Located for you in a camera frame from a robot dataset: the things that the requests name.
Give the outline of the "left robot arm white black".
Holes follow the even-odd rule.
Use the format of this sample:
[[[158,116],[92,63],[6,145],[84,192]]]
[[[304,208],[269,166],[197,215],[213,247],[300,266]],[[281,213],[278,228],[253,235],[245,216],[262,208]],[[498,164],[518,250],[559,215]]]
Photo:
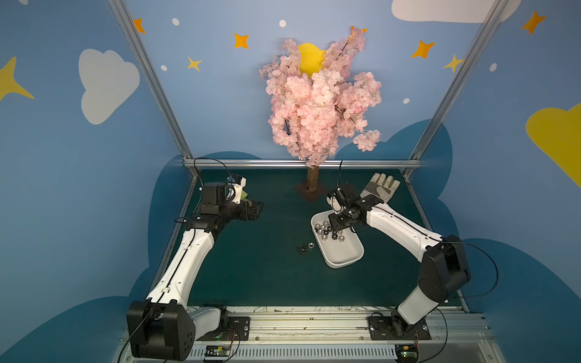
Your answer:
[[[224,308],[203,306],[188,312],[198,272],[222,230],[233,220],[255,221],[264,204],[245,193],[246,178],[233,175],[225,183],[201,186],[201,199],[185,225],[182,242],[166,272],[143,301],[133,302],[126,320],[127,341],[136,358],[185,361],[196,340],[231,333]]]

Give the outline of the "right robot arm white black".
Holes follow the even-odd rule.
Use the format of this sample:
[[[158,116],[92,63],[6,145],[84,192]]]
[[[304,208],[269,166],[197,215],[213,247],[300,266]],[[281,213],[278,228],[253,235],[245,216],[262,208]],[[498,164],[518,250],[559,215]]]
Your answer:
[[[391,313],[392,326],[403,334],[471,280],[464,243],[444,237],[414,223],[391,208],[379,196],[348,195],[338,188],[328,194],[334,213],[331,227],[350,229],[358,223],[383,232],[403,246],[420,265],[417,287]]]

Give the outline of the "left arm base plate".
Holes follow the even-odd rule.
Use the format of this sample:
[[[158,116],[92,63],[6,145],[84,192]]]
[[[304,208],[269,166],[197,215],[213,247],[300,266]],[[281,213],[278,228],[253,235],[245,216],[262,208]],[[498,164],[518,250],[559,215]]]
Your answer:
[[[215,331],[198,338],[198,341],[248,341],[251,327],[251,318],[244,316],[228,317]]]

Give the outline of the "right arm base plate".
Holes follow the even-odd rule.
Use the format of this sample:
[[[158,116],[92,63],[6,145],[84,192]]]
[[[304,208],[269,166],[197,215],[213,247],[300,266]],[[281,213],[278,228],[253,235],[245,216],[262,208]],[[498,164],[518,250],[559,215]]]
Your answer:
[[[391,316],[371,315],[367,317],[372,340],[430,340],[431,333],[424,319],[415,325],[394,320]]]

